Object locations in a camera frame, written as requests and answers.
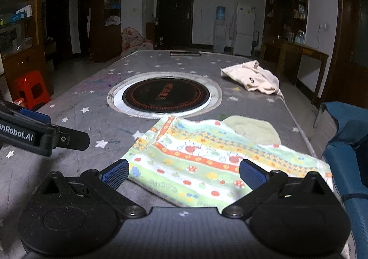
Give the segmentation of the colourful patterned baby cloth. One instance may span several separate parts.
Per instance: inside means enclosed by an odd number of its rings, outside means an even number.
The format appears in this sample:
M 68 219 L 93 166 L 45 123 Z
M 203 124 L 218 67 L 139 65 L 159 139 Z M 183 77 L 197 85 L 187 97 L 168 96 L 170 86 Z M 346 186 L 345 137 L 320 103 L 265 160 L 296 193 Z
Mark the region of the colourful patterned baby cloth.
M 222 210 L 249 194 L 250 181 L 239 176 L 243 159 L 292 177 L 316 171 L 333 186 L 324 161 L 280 144 L 254 143 L 217 120 L 164 117 L 123 158 L 129 162 L 129 180 L 179 207 Z

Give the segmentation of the red plastic stool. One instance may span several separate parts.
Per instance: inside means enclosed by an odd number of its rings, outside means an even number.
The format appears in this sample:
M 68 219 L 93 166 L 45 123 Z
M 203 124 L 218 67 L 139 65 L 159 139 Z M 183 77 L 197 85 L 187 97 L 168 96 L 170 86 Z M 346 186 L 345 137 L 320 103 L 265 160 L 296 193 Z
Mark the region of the red plastic stool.
M 51 97 L 47 91 L 42 74 L 38 70 L 29 71 L 12 82 L 15 99 L 22 99 L 27 109 L 35 109 L 47 104 Z

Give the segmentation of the pale green towel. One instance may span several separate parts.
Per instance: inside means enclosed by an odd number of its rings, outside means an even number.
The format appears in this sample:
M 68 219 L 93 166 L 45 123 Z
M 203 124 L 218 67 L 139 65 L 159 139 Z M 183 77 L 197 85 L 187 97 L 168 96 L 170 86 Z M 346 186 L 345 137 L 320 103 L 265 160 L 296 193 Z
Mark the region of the pale green towel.
M 245 116 L 230 116 L 223 123 L 232 128 L 235 133 L 245 137 L 255 144 L 280 145 L 281 140 L 271 123 Z

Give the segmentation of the blue fabric storage bag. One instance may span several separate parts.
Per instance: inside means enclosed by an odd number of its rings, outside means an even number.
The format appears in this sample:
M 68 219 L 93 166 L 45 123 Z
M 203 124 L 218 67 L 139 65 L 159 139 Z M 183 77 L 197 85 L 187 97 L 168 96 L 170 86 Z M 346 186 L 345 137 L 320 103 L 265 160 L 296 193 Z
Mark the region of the blue fabric storage bag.
M 367 109 L 342 102 L 321 104 L 310 143 L 331 168 L 349 216 L 351 258 L 367 258 Z

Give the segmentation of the cream garment with number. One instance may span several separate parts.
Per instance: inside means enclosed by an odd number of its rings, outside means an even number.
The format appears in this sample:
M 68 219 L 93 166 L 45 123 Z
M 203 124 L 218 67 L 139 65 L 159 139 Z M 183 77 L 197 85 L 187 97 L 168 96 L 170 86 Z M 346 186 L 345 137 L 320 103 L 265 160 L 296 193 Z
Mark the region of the cream garment with number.
M 279 79 L 271 71 L 263 69 L 257 60 L 236 64 L 221 69 L 221 76 L 228 77 L 244 86 L 247 91 L 259 91 L 276 95 L 284 100 L 279 87 Z

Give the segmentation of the round black induction cooker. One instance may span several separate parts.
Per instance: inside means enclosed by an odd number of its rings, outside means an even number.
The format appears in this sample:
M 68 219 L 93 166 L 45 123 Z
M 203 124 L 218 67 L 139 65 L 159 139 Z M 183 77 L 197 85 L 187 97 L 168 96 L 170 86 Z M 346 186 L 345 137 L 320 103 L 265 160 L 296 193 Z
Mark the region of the round black induction cooker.
M 145 119 L 194 117 L 211 112 L 221 102 L 221 88 L 210 78 L 169 71 L 132 76 L 107 94 L 115 111 Z

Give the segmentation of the wooden side table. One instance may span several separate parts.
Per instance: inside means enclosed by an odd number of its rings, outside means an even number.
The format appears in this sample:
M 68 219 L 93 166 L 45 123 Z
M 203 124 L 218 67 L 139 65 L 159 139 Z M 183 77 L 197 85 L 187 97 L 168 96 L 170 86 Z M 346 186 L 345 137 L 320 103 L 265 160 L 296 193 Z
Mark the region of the wooden side table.
M 319 69 L 317 83 L 311 98 L 311 103 L 316 104 L 317 100 L 319 99 L 318 94 L 321 88 L 329 55 L 307 45 L 292 43 L 280 38 L 264 35 L 261 45 L 260 59 L 264 59 L 267 47 L 276 48 L 279 51 L 279 57 L 276 65 L 276 76 L 280 78 L 283 74 L 285 74 L 285 68 L 287 68 L 287 71 L 293 73 L 291 76 L 291 83 L 293 84 L 296 84 L 303 56 L 320 62 L 321 67 Z

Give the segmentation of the pink patterned play tent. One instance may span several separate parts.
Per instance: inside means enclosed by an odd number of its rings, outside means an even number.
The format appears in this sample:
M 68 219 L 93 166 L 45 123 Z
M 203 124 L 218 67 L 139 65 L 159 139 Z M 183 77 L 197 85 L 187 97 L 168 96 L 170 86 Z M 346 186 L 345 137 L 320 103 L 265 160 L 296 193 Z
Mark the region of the pink patterned play tent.
M 125 28 L 122 31 L 122 53 L 121 58 L 124 58 L 139 50 L 153 49 L 153 42 L 144 38 L 135 28 Z

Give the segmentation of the wooden shelf cabinet left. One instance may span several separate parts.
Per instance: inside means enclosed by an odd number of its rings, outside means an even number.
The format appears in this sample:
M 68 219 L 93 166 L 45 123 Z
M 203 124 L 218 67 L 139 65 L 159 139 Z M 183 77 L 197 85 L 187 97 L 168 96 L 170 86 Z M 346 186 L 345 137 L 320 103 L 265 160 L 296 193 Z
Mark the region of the wooden shelf cabinet left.
M 42 30 L 41 0 L 1 0 L 1 64 L 8 84 L 38 70 L 53 94 Z

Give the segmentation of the water dispenser with bottle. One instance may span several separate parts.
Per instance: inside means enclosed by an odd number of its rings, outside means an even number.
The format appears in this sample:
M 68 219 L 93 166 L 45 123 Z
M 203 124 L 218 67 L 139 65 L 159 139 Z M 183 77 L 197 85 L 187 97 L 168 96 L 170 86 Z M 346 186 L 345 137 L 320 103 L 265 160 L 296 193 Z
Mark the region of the water dispenser with bottle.
M 216 7 L 216 17 L 213 32 L 213 51 L 223 53 L 226 41 L 226 8 L 224 6 Z

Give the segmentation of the white refrigerator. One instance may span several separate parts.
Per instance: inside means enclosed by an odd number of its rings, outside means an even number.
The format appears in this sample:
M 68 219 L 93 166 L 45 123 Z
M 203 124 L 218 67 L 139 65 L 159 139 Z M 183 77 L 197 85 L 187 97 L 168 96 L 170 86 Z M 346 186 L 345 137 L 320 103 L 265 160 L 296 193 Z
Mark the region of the white refrigerator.
M 243 3 L 238 3 L 235 11 L 233 54 L 251 56 L 256 9 Z

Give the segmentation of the dark wooden door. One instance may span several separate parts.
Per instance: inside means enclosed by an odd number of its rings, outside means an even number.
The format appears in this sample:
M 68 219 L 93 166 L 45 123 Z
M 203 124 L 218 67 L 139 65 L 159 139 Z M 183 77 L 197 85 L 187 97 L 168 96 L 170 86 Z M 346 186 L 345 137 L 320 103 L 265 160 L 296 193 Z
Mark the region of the dark wooden door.
M 156 0 L 158 38 L 163 49 L 186 49 L 192 44 L 194 0 Z

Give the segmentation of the dark wall shelf right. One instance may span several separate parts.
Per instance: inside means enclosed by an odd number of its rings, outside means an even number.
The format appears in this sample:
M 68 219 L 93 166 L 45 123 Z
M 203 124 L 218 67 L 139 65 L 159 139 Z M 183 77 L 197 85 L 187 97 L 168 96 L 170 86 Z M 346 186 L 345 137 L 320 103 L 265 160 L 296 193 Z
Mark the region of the dark wall shelf right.
M 293 42 L 305 35 L 309 0 L 266 0 L 263 35 Z

